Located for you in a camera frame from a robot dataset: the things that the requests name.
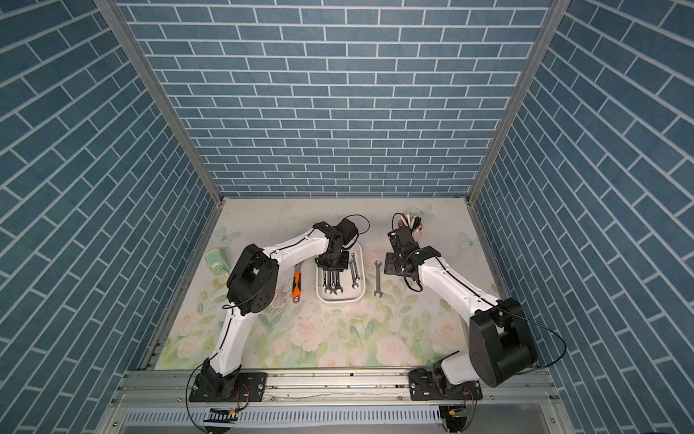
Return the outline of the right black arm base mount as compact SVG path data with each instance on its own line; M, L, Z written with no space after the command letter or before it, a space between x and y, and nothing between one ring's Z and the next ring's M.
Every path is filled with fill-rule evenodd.
M424 368L408 373L412 401L480 401L483 393L479 381L450 383L439 371Z

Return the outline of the silver double open-end wrench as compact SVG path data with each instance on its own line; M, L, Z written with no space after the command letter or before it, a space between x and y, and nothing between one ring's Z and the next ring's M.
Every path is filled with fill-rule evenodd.
M382 291L381 291L381 267L382 263L379 260L376 260L374 262L374 267L375 267L375 289L374 289L374 297L375 298L381 298L383 296Z

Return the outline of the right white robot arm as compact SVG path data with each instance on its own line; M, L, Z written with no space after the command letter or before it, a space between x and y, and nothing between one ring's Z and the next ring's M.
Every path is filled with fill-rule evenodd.
M385 273L437 292L466 322L468 349L433 365L441 392L474 381L496 387L537 362L529 321L517 300L480 289L436 249L419 246L407 228L390 231L388 238L392 251L386 254Z

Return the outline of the small silver combination wrench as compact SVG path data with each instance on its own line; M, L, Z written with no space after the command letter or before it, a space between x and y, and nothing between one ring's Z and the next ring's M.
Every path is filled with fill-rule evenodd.
M353 289L359 289L360 287L360 274L359 274L359 269L356 261L356 254L354 252L351 253L351 258L350 258L350 271L352 273L352 288Z

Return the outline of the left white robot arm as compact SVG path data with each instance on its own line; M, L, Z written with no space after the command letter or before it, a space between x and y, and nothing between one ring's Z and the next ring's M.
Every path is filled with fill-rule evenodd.
M345 217L339 224L318 222L312 229L275 245L249 244L227 280L227 310L222 332L213 355L202 363L201 375L212 380L224 379L241 367L243 347L256 317L273 301L278 277L305 260L314 260L325 271L344 271L348 249L359 231Z

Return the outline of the orange handled adjustable wrench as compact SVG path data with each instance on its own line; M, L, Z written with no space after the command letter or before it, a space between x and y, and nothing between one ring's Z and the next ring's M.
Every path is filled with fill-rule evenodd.
M295 265L294 278L293 278L293 289L292 289L292 301L297 304L301 299L302 294L302 263L299 262Z

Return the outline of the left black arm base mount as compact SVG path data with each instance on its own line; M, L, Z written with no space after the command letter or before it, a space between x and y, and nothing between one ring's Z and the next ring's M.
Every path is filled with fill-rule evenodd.
M197 374L188 399L192 403L259 403L267 385L267 373L232 373L220 380L211 375Z

